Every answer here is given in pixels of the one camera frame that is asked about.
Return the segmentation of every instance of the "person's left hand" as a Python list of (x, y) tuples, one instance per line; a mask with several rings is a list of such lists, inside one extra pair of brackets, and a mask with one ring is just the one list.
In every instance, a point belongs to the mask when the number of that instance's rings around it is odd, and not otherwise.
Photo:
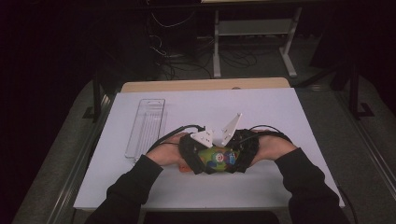
[(163, 141), (162, 144), (152, 149), (146, 156), (160, 166), (171, 164), (187, 165), (178, 151), (178, 142), (180, 138), (186, 134), (187, 133), (177, 133), (173, 135)]

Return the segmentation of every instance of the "transparent container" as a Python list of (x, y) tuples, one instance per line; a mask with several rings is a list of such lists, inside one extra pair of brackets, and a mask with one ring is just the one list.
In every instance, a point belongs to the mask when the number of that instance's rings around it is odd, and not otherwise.
[(142, 154), (147, 153), (155, 141), (163, 136), (166, 123), (164, 108), (164, 99), (140, 100), (134, 118), (134, 127), (125, 151), (126, 158), (136, 162)]

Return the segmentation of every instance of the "white plastic piece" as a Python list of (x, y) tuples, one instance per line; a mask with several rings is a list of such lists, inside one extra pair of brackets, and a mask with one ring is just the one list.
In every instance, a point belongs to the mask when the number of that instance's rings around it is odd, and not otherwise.
[(192, 133), (191, 138), (206, 147), (213, 147), (213, 131), (205, 130), (198, 133)]
[(222, 129), (222, 142), (221, 142), (221, 144), (223, 146), (227, 145), (227, 143), (230, 142), (231, 138), (233, 138), (233, 134), (235, 133), (236, 126), (238, 125), (239, 120), (241, 119), (241, 117), (242, 117), (242, 114), (238, 113), (236, 115), (236, 117), (233, 120), (231, 120), (231, 122), (228, 123), (227, 126), (225, 126)]

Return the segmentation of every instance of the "forearm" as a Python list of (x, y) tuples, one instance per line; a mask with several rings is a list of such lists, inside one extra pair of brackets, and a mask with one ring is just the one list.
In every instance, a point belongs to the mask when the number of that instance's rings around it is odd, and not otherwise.
[(105, 201), (91, 214), (87, 223), (136, 223), (140, 206), (163, 168), (142, 156), (134, 168), (122, 175), (107, 190)]
[(298, 223), (349, 223), (339, 198), (324, 182), (324, 174), (298, 148), (276, 160), (291, 192), (290, 216)]

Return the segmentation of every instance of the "person's right hand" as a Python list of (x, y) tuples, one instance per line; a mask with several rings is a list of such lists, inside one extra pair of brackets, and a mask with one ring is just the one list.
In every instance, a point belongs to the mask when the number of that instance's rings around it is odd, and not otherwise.
[(259, 138), (259, 150), (257, 151), (257, 154), (250, 165), (262, 160), (275, 161), (279, 157), (293, 151), (296, 148), (297, 146), (283, 138), (272, 135), (262, 136)]

